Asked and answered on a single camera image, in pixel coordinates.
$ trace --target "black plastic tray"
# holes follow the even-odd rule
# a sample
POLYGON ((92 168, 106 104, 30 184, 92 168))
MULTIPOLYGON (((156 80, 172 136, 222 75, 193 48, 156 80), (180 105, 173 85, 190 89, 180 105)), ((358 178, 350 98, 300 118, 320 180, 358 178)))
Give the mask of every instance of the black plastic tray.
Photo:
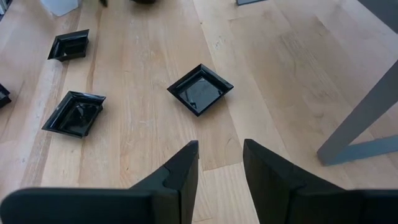
POLYGON ((200 64, 168 87, 168 91, 192 113, 200 116, 234 86, 200 64))
POLYGON ((11 102, 9 94, 10 92, 0 84, 0 108, 11 102))
POLYGON ((78 138, 87 136, 105 98, 69 91, 42 129, 78 138))
POLYGON ((87 29, 56 36, 48 60, 56 59, 63 62, 73 58, 86 57, 88 31, 87 29))

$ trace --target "gray metal table leg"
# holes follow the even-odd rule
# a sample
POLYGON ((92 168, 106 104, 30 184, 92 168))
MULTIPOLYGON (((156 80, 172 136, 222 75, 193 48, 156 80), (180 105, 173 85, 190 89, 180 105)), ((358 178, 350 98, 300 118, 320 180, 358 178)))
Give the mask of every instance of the gray metal table leg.
POLYGON ((236 0, 236 4, 241 6, 243 4, 250 4, 250 3, 255 3, 259 1, 265 1, 265 0, 236 0))
POLYGON ((398 151, 398 136, 349 146, 397 101, 398 61, 319 148, 318 157, 322 163, 333 165, 398 151))

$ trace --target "light wood surface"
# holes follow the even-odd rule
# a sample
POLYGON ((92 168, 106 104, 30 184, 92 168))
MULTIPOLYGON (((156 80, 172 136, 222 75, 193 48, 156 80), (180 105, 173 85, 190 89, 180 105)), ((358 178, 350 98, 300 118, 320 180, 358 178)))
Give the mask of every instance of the light wood surface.
MULTIPOLYGON (((398 153, 322 167, 316 151, 398 59, 398 35, 357 0, 85 0, 53 17, 14 0, 0 22, 0 198, 21 187, 127 188, 200 143, 193 221, 258 223, 242 146, 251 138, 346 189, 398 188, 398 153), (46 60, 90 29, 85 58, 46 60), (166 88, 205 64, 235 88, 199 118, 166 88), (41 127, 69 90, 107 96, 90 135, 41 127)), ((356 142, 398 134, 398 106, 356 142)))

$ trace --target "small black tray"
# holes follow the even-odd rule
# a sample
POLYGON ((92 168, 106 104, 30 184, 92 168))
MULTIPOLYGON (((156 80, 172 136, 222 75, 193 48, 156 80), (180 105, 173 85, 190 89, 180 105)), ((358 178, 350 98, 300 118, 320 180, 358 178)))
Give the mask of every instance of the small black tray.
POLYGON ((0 108, 11 102, 10 98, 8 98, 9 94, 10 92, 0 84, 0 108))
POLYGON ((42 129, 78 138, 87 136, 105 98, 69 91, 42 129))
POLYGON ((192 113, 200 116, 232 88, 234 86, 200 64, 167 90, 192 113))
POLYGON ((87 29, 56 36, 48 60, 57 59, 63 62, 74 58, 86 57, 88 31, 87 29))

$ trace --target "square plate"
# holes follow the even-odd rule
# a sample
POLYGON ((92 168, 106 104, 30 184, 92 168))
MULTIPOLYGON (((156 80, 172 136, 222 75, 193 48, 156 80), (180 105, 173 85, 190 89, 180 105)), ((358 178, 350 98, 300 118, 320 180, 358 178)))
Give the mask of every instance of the square plate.
POLYGON ((86 57, 88 31, 87 29, 56 36, 48 60, 57 59, 63 62, 73 58, 86 57))
POLYGON ((43 130, 82 138, 102 111, 105 96, 69 91, 43 126, 43 130))
POLYGON ((10 98, 8 98, 9 94, 10 92, 0 84, 0 108, 11 102, 10 98))
POLYGON ((234 86, 200 64, 168 87, 168 91, 192 113, 200 116, 234 86))

